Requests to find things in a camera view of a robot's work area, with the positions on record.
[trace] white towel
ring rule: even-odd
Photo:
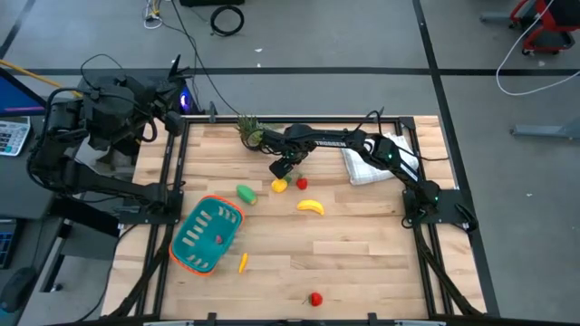
[[[404,136],[396,136],[391,133],[384,135],[388,139],[394,141],[394,143],[402,149],[407,149],[412,152],[407,140]],[[378,168],[372,167],[366,164],[361,156],[352,149],[341,149],[344,156],[344,163],[346,164],[346,169],[348,174],[351,176],[351,184],[353,186],[366,185],[376,181],[386,180],[388,178],[394,177],[390,171],[379,170]],[[412,155],[399,150],[401,153],[401,158],[415,171],[419,167],[419,161]]]

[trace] wire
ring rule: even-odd
[[[402,150],[402,151],[404,151],[405,153],[411,155],[411,156],[414,156],[415,158],[424,159],[424,160],[429,161],[429,162],[436,162],[436,161],[442,161],[442,160],[448,160],[448,159],[450,159],[450,158],[424,158],[423,156],[417,155],[417,154],[414,154],[414,153],[411,153],[410,151],[408,151],[407,149],[404,149],[402,147],[399,147],[399,149]]]
[[[147,0],[147,4],[143,8],[143,27],[149,30],[157,29],[163,25],[163,20],[160,17],[159,4],[157,4],[157,6],[155,5],[156,1],[157,0],[153,0],[151,2],[151,0]],[[150,20],[156,20],[159,21],[159,23],[154,26],[148,26],[147,22]]]
[[[142,115],[144,115],[146,117],[150,117],[151,116],[150,113],[147,113],[144,110],[141,110],[140,109],[140,104],[137,101],[135,101],[134,99],[130,99],[128,97],[121,96],[119,94],[107,93],[107,92],[100,92],[99,93],[99,96],[112,97],[112,98],[115,98],[115,99],[121,99],[121,100],[127,101],[127,102],[133,104],[135,106],[134,109],[137,110],[140,114],[142,114]]]
[[[36,264],[36,255],[38,254],[38,245],[40,244],[41,238],[43,236],[43,228],[44,228],[44,218],[40,220],[40,230],[38,231],[38,238],[36,239],[36,248],[34,249],[33,261],[31,263],[31,267],[33,268],[34,264]]]
[[[86,83],[87,83],[87,85],[89,85],[89,87],[91,87],[91,88],[92,88],[92,89],[94,89],[94,90],[96,90],[96,87],[94,87],[94,86],[93,86],[93,85],[92,85],[92,84],[89,82],[89,80],[87,80],[86,76],[84,75],[84,71],[82,70],[82,68],[84,68],[84,65],[85,65],[85,64],[87,64],[89,61],[91,61],[92,59],[98,58],[98,57],[100,57],[100,56],[107,57],[107,58],[111,59],[111,61],[112,61],[112,62],[115,62],[115,64],[117,64],[117,66],[119,66],[119,68],[121,68],[121,69],[123,70],[123,73],[125,73],[125,68],[123,68],[123,67],[121,66],[121,64],[120,64],[120,63],[118,63],[118,62],[117,62],[115,59],[113,59],[113,58],[112,58],[112,57],[111,57],[109,54],[106,54],[106,53],[99,53],[99,54],[95,54],[94,56],[92,56],[91,58],[87,59],[85,62],[83,62],[83,63],[81,64],[81,76],[82,76],[82,79],[84,80],[84,82],[86,82]]]
[[[209,24],[209,20],[204,18],[201,14],[199,14],[195,9],[193,9],[193,7],[189,7],[189,10],[191,10],[193,14],[195,14],[202,22],[204,22],[205,24]]]
[[[230,10],[234,13],[237,14],[237,16],[239,17],[239,24],[237,25],[236,28],[234,28],[231,31],[224,31],[221,28],[219,28],[216,25],[216,20],[218,19],[219,14],[225,12],[226,10]],[[209,18],[209,23],[211,25],[211,30],[214,32],[215,35],[217,36],[222,36],[222,37],[228,37],[231,36],[233,34],[237,34],[237,32],[242,30],[242,27],[244,27],[244,22],[246,21],[245,17],[244,17],[244,13],[242,13],[241,10],[239,10],[239,8],[233,6],[233,5],[222,5],[220,6],[218,9],[216,9],[213,14],[211,14],[211,18]]]
[[[69,197],[69,199],[80,202],[80,203],[84,203],[84,204],[96,204],[96,203],[102,203],[105,201],[109,201],[112,199],[116,199],[116,198],[124,198],[121,196],[111,196],[111,197],[106,197],[103,199],[96,199],[96,200],[84,200],[84,199],[79,199],[79,198],[75,198],[75,197]]]
[[[123,232],[123,234],[119,237],[119,240],[117,240],[117,244],[115,245],[115,252],[117,251],[117,246],[119,245],[119,242],[122,240],[122,238],[129,233],[132,229],[135,228],[135,226],[137,225],[132,225],[130,226],[125,232]],[[112,262],[111,262],[111,267],[109,268],[109,271],[107,272],[107,280],[109,280],[109,276],[111,276],[111,270],[112,270]],[[75,322],[79,322],[79,321],[84,321],[85,319],[87,319],[95,310],[97,310],[97,308],[99,307],[99,305],[101,305],[102,299],[105,296],[105,293],[107,292],[107,285],[105,284],[104,289],[102,289],[102,294],[101,297],[99,298],[99,301],[97,301],[97,304],[95,304],[94,307],[92,307],[92,309],[87,312],[84,316],[82,316],[81,318],[79,318],[77,321]]]
[[[155,125],[155,121],[153,120],[153,118],[149,119],[147,123],[149,123],[149,125],[151,126],[151,138],[146,139],[139,133],[135,133],[135,138],[144,142],[153,142],[155,139],[157,139],[157,126]]]
[[[382,125],[382,124],[381,124],[381,113],[380,113],[379,111],[377,111],[377,110],[372,110],[372,111],[370,111],[370,112],[369,112],[369,113],[368,113],[368,114],[367,114],[367,115],[364,117],[364,119],[363,119],[363,122],[359,123],[359,125],[358,125],[358,126],[356,126],[356,128],[355,128],[353,131],[349,132],[349,133],[348,133],[348,135],[352,135],[352,134],[353,134],[353,133],[354,133],[356,130],[360,129],[360,128],[361,128],[361,126],[362,126],[362,125],[364,124],[364,122],[365,122],[364,120],[367,120],[369,117],[371,117],[371,115],[372,115],[373,113],[377,115],[377,125],[379,126],[379,133],[382,135],[382,128],[381,128],[381,125]],[[419,155],[416,155],[416,154],[414,154],[414,153],[411,153],[411,152],[410,152],[410,151],[408,151],[407,149],[404,149],[404,148],[401,148],[401,147],[399,147],[399,149],[400,149],[400,150],[402,150],[402,151],[404,151],[405,153],[407,153],[407,154],[411,155],[411,156],[414,156],[415,158],[424,159],[424,160],[426,160],[426,161],[443,161],[443,160],[448,160],[448,159],[450,159],[450,158],[424,158],[424,157],[422,157],[422,156],[419,156]]]
[[[381,113],[377,110],[372,110],[369,113],[367,113],[367,115],[364,116],[364,118],[362,118],[362,122],[359,123],[359,125],[356,126],[356,128],[353,129],[353,131],[349,132],[348,135],[352,135],[352,134],[354,134],[354,132],[356,130],[360,129],[363,126],[363,124],[366,122],[366,120],[372,116],[373,113],[375,113],[377,115],[377,125],[379,126],[379,133],[381,133],[381,135],[382,135]]]
[[[241,115],[241,113],[239,113],[236,109],[234,109],[227,101],[226,99],[224,99],[224,97],[221,95],[221,93],[219,92],[218,88],[216,87],[216,84],[211,80],[211,78],[209,77],[209,73],[206,70],[205,65],[203,64],[203,62],[201,61],[201,58],[199,57],[198,54],[198,47],[194,44],[194,42],[192,42],[192,40],[195,40],[193,38],[193,36],[189,35],[188,30],[185,28],[185,25],[183,24],[183,20],[181,19],[181,15],[179,14],[179,10],[177,8],[177,6],[175,5],[174,0],[171,0],[171,4],[173,5],[173,9],[175,10],[175,14],[177,15],[178,19],[179,19],[179,23],[181,24],[181,28],[183,29],[183,31],[180,31],[181,33],[184,33],[189,40],[189,43],[191,44],[191,46],[193,47],[194,53],[196,58],[199,60],[199,65],[201,66],[201,69],[203,69],[204,73],[206,74],[206,76],[208,77],[209,83],[211,84],[211,87],[213,87],[214,91],[216,91],[216,94],[218,95],[218,97],[232,110],[236,113],[236,115]],[[173,30],[177,30],[179,31],[179,29],[175,28],[175,27],[171,27],[171,29]]]
[[[186,184],[187,184],[187,182],[181,181],[181,182],[179,182],[179,187],[178,188],[181,188],[181,187],[185,186]],[[167,187],[173,186],[173,185],[175,185],[175,183],[171,182],[171,183],[168,183],[167,184]]]
[[[199,94],[199,90],[198,90],[198,87],[196,86],[196,76],[197,76],[197,74],[198,74],[198,47],[197,47],[197,42],[196,42],[196,39],[195,39],[193,36],[190,36],[190,35],[188,35],[188,34],[185,34],[185,33],[184,33],[183,31],[181,31],[179,28],[175,28],[175,27],[173,27],[173,26],[170,26],[170,25],[168,25],[168,24],[167,24],[167,23],[165,23],[165,22],[162,22],[162,23],[163,23],[163,25],[164,25],[165,27],[167,27],[167,28],[169,28],[169,29],[171,29],[171,30],[174,30],[174,31],[177,31],[177,32],[180,32],[180,33],[182,33],[182,34],[186,35],[186,36],[189,38],[189,40],[190,40],[191,42],[193,42],[193,44],[194,44],[194,47],[193,47],[193,49],[194,49],[194,53],[195,53],[195,55],[194,55],[194,58],[193,58],[193,60],[194,60],[194,61],[193,61],[193,74],[191,75],[191,85],[193,86],[193,93],[194,93],[194,95],[195,95],[195,96],[193,97],[193,98],[194,98],[194,99],[193,99],[193,101],[196,103],[196,105],[198,106],[198,108],[199,108],[199,109],[201,109],[201,108],[199,107],[199,100],[198,100],[198,96],[199,96],[199,95],[198,95],[198,94]]]
[[[56,88],[62,87],[62,85],[56,81],[51,81],[47,78],[44,78],[43,76],[39,76],[33,72],[29,72],[26,69],[19,67],[13,63],[8,62],[8,61],[0,60],[0,64],[4,65],[6,67],[12,68],[12,69],[16,70],[17,72],[21,72],[21,73],[25,74],[26,76],[32,77],[32,78],[36,79],[37,81],[47,83],[47,84],[52,85]],[[81,94],[79,92],[71,91],[71,93],[74,94],[74,96],[76,96],[76,97],[81,97]]]
[[[412,219],[411,221],[409,218],[407,218],[407,216],[404,216],[401,219],[401,226],[402,226],[402,228],[407,229],[407,230],[412,229],[414,226],[421,225],[421,221],[423,220],[423,218],[426,215],[427,215],[427,212],[425,212],[424,210],[421,210],[421,214],[419,216],[415,217],[414,219]]]
[[[540,16],[538,16],[536,18],[536,20],[526,29],[525,32],[523,32],[519,38],[517,39],[517,41],[514,43],[514,45],[511,47],[511,49],[509,49],[509,52],[506,55],[506,58],[504,58],[504,61],[499,65],[498,69],[496,70],[496,82],[498,83],[498,87],[501,91],[503,91],[504,93],[506,93],[507,95],[511,95],[511,96],[524,96],[524,95],[529,95],[529,94],[533,94],[535,92],[538,91],[543,91],[543,90],[547,90],[549,88],[552,88],[554,86],[557,86],[559,84],[568,82],[569,80],[573,79],[574,77],[580,75],[580,71],[576,72],[575,74],[573,74],[572,76],[563,79],[562,81],[558,81],[555,82],[553,84],[547,85],[547,86],[543,86],[540,87],[538,89],[532,90],[532,91],[523,91],[523,92],[511,92],[511,91],[506,91],[502,86],[501,86],[501,82],[499,81],[499,71],[501,70],[501,68],[503,68],[504,64],[506,64],[506,61],[508,60],[509,56],[511,55],[511,53],[514,51],[514,49],[516,48],[516,46],[519,44],[519,42],[522,40],[522,38],[524,38],[524,36],[527,35],[527,33],[537,24],[537,22],[540,21],[540,19],[542,19],[542,17],[544,16],[544,14],[547,12],[547,10],[550,8],[550,5],[552,5],[552,3],[554,3],[555,0],[551,0],[549,4],[547,4],[546,9],[544,9],[544,11],[540,14]]]

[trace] gray floor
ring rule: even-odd
[[[3,13],[5,6],[18,13],[23,3],[0,4],[0,38],[15,20]],[[495,69],[518,37],[506,26],[479,21],[481,11],[507,10],[514,1],[421,3],[440,68]],[[6,60],[27,68],[78,69],[91,55],[108,53],[128,68],[165,68],[181,53],[183,65],[191,65],[185,37],[165,28],[145,30],[142,7],[142,0],[37,0]],[[209,17],[212,9],[198,11]],[[187,8],[179,9],[207,67],[428,67],[411,1],[247,0],[242,9],[246,25],[229,38],[209,35],[204,22]],[[169,3],[162,1],[161,13],[167,24],[178,26]],[[578,69],[579,53],[580,46],[558,56],[523,57],[517,50],[506,68]],[[105,59],[90,66],[114,67]],[[67,85],[79,81],[79,76],[51,78]],[[580,145],[508,134],[515,123],[558,124],[580,115],[575,105],[580,81],[513,98],[498,90],[493,77],[442,79],[502,316],[580,321],[575,308],[580,302],[575,206]],[[41,94],[51,89],[22,80]],[[213,80],[232,105],[248,113],[363,114],[385,106],[389,114],[439,114],[429,76],[219,75]],[[502,79],[511,91],[556,80]],[[198,78],[198,86],[202,103],[214,101],[227,112],[205,77]],[[83,315],[101,295],[106,263],[67,263],[59,281],[73,286],[37,296],[23,324]],[[70,304],[44,306],[57,301]]]

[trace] wooden table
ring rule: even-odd
[[[415,117],[421,154],[446,157],[435,116]],[[352,129],[354,124],[314,124],[313,128]],[[362,129],[376,132],[376,126]],[[389,125],[383,132],[394,132]],[[142,144],[134,182],[158,182],[167,135]],[[173,150],[175,173],[180,139]],[[183,180],[187,216],[205,195],[216,194],[239,204],[246,222],[209,277],[199,277],[169,263],[161,319],[380,319],[426,318],[417,251],[411,230],[401,227],[403,184],[393,178],[352,186],[339,149],[316,149],[299,166],[309,181],[277,194],[268,165],[276,157],[245,149],[228,124],[195,124],[188,136]],[[442,188],[454,187],[450,162],[424,161],[427,177]],[[243,204],[236,185],[252,187],[255,206]],[[302,199],[324,204],[325,215],[298,211]],[[451,279],[478,309],[485,311],[468,237],[452,225],[438,225],[440,245]],[[139,225],[119,244],[102,313],[116,308],[140,276],[150,227]],[[249,254],[246,271],[237,272],[240,256]],[[147,309],[157,277],[152,278]],[[437,279],[431,273],[438,311],[442,312]],[[305,301],[311,292],[324,297],[320,307]]]

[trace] toy banana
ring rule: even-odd
[[[310,209],[322,216],[324,215],[323,205],[312,199],[303,200],[300,203],[298,203],[298,209],[299,210]]]
[[[243,273],[244,269],[246,268],[247,263],[247,253],[242,255],[242,261],[239,263],[239,268],[237,269],[238,273]]]

